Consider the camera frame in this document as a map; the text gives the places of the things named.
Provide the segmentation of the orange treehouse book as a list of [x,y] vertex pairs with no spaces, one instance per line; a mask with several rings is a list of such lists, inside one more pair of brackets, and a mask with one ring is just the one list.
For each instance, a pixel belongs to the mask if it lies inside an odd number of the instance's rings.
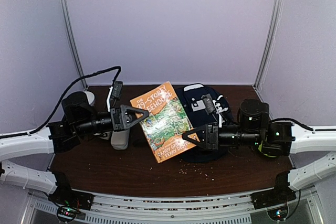
[[170,82],[133,98],[130,103],[149,112],[140,125],[158,163],[196,146],[182,138],[193,126]]

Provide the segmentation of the navy blue backpack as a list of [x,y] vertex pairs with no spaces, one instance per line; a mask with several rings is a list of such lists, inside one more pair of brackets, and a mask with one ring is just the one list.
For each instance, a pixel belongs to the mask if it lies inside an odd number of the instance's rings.
[[[186,112],[192,127],[197,128],[205,124],[219,122],[217,113],[208,114],[206,107],[202,100],[202,96],[210,95],[215,105],[230,118],[234,120],[230,106],[225,97],[217,90],[204,86],[200,83],[191,84],[175,90],[183,108]],[[180,157],[183,161],[188,163],[208,163],[218,160],[228,154],[228,148],[219,147],[217,151],[206,151],[200,147],[194,147],[188,151],[183,152]]]

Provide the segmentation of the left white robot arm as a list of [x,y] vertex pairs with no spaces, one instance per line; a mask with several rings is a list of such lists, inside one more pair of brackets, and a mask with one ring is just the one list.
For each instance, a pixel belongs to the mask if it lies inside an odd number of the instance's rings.
[[125,131],[149,116],[147,110],[121,105],[97,112],[87,94],[77,91],[61,102],[64,117],[40,130],[1,135],[1,183],[46,193],[62,206],[90,210],[93,194],[72,189],[66,175],[17,165],[10,160],[33,154],[58,154],[72,150],[80,139],[98,133]]

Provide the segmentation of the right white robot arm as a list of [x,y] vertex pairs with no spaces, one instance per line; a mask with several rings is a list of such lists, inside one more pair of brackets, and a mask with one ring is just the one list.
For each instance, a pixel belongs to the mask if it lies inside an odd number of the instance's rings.
[[270,119],[269,104],[246,99],[237,122],[209,123],[185,131],[182,138],[207,150],[250,146],[266,157],[306,156],[306,163],[276,176],[271,189],[251,194],[254,209],[286,204],[297,192],[335,174],[335,126],[308,126],[295,119]]

